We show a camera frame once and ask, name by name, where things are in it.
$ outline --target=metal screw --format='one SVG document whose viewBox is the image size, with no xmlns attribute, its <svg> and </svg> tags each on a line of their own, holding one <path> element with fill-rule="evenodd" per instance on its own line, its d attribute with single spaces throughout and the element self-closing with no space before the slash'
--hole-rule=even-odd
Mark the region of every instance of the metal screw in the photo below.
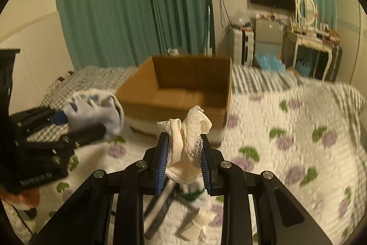
<svg viewBox="0 0 367 245">
<path fill-rule="evenodd" d="M 103 176 L 105 175 L 105 172 L 103 170 L 96 170 L 94 173 L 93 173 L 93 176 L 97 179 L 99 178 L 102 178 Z"/>
<path fill-rule="evenodd" d="M 221 167 L 223 168 L 231 168 L 232 163 L 230 163 L 229 161 L 222 161 L 221 162 Z"/>
<path fill-rule="evenodd" d="M 56 164 L 60 164 L 61 163 L 61 158 L 59 156 L 53 156 L 52 160 L 56 163 Z"/>
<path fill-rule="evenodd" d="M 147 165 L 147 162 L 145 160 L 139 160 L 137 163 L 136 163 L 136 166 L 137 167 L 146 167 Z"/>
<path fill-rule="evenodd" d="M 264 172 L 264 173 L 262 174 L 262 176 L 263 176 L 265 179 L 268 179 L 268 180 L 271 180 L 271 179 L 274 177 L 274 175 L 273 175 L 273 173 L 272 173 L 272 172 Z"/>
</svg>

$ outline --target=cream cloth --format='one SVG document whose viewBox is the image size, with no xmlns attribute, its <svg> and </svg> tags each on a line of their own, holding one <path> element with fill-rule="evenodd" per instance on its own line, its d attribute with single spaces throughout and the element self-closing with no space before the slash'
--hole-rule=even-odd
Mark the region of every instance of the cream cloth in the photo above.
<svg viewBox="0 0 367 245">
<path fill-rule="evenodd" d="M 211 223 L 217 214 L 213 211 L 199 209 L 194 218 L 180 230 L 180 235 L 189 241 L 207 241 L 206 226 Z"/>
<path fill-rule="evenodd" d="M 200 134 L 208 134 L 212 123 L 204 111 L 195 106 L 185 120 L 179 118 L 157 122 L 161 132 L 170 135 L 166 176 L 180 184 L 191 184 L 202 176 L 201 151 L 203 140 Z"/>
</svg>

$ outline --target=robotic hand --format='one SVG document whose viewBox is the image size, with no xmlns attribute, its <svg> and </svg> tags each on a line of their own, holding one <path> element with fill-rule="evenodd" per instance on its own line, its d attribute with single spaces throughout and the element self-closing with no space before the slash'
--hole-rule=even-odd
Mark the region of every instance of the robotic hand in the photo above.
<svg viewBox="0 0 367 245">
<path fill-rule="evenodd" d="M 56 112 L 39 107 L 6 121 L 2 118 L 0 183 L 8 193 L 16 195 L 66 177 L 75 148 L 100 140 L 106 133 L 102 124 L 96 124 L 65 134 L 56 142 L 28 142 L 28 136 L 51 124 Z"/>
<path fill-rule="evenodd" d="M 209 195 L 224 195 L 222 245 L 250 245 L 252 194 L 258 244 L 306 245 L 331 242 L 272 172 L 244 172 L 211 149 L 205 134 L 201 171 Z M 118 194 L 113 244 L 144 244 L 143 195 L 159 194 L 165 179 L 169 135 L 125 170 L 96 170 L 36 235 L 32 245 L 107 244 L 113 195 Z"/>
</svg>

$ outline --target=checkered blanket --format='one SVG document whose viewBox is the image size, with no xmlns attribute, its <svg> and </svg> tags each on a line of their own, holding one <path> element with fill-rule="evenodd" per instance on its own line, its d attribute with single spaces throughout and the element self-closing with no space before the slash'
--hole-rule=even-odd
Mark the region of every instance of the checkered blanket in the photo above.
<svg viewBox="0 0 367 245">
<path fill-rule="evenodd" d="M 76 73 L 65 76 L 62 82 L 55 82 L 49 93 L 40 103 L 52 108 L 61 108 L 67 98 L 77 90 L 98 88 L 105 90 L 117 89 L 129 76 L 135 72 L 135 67 L 130 68 L 98 68 L 86 67 Z M 290 74 L 262 71 L 243 66 L 233 66 L 232 69 L 232 93 L 245 95 L 251 93 L 267 93 L 287 91 L 305 82 L 314 85 L 323 85 L 330 90 L 333 100 L 345 119 L 348 130 L 355 147 L 355 164 L 358 169 L 358 185 L 355 190 L 355 201 L 352 211 L 349 233 L 357 226 L 365 212 L 366 186 L 367 186 L 367 154 L 359 142 L 360 121 L 359 116 L 363 111 L 365 100 L 361 94 L 350 85 L 330 84 L 316 80 L 296 78 Z M 57 140 L 60 135 L 67 131 L 65 126 L 49 126 L 32 135 L 30 141 Z"/>
</svg>

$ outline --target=purple flower pattern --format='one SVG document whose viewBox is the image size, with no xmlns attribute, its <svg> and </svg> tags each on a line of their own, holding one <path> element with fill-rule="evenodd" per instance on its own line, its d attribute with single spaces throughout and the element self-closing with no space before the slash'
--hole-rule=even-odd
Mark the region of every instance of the purple flower pattern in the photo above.
<svg viewBox="0 0 367 245">
<path fill-rule="evenodd" d="M 223 206 L 213 205 L 211 210 L 216 213 L 214 220 L 209 223 L 210 227 L 221 227 L 223 223 Z"/>
<path fill-rule="evenodd" d="M 339 204 L 339 218 L 342 218 L 346 211 L 348 210 L 348 206 L 349 206 L 350 200 L 347 198 L 344 198 L 341 203 Z"/>
<path fill-rule="evenodd" d="M 324 144 L 324 147 L 326 148 L 335 145 L 337 140 L 338 140 L 338 135 L 334 130 L 327 131 L 324 134 L 324 136 L 322 137 L 322 143 Z"/>
<path fill-rule="evenodd" d="M 227 126 L 230 128 L 234 128 L 238 125 L 238 115 L 229 115 L 227 120 Z"/>
<path fill-rule="evenodd" d="M 305 176 L 305 169 L 300 165 L 295 165 L 289 168 L 286 176 L 286 185 L 298 183 Z"/>
<path fill-rule="evenodd" d="M 249 97 L 249 99 L 253 102 L 259 102 L 261 101 L 261 99 L 263 98 L 264 96 L 263 95 L 259 95 L 259 96 L 251 96 Z"/>
<path fill-rule="evenodd" d="M 65 202 L 69 199 L 69 197 L 71 197 L 71 195 L 73 194 L 73 190 L 71 189 L 65 189 L 62 193 L 62 201 Z"/>
<path fill-rule="evenodd" d="M 254 161 L 246 156 L 236 157 L 232 160 L 232 162 L 247 172 L 250 172 L 254 169 Z"/>
<path fill-rule="evenodd" d="M 120 143 L 114 143 L 110 146 L 107 154 L 114 158 L 122 158 L 126 155 L 126 148 Z"/>
<path fill-rule="evenodd" d="M 276 144 L 280 150 L 288 150 L 293 145 L 294 139 L 290 136 L 280 136 L 276 139 Z"/>
<path fill-rule="evenodd" d="M 288 100 L 288 107 L 292 109 L 298 109 L 302 106 L 302 102 L 297 99 Z"/>
</svg>

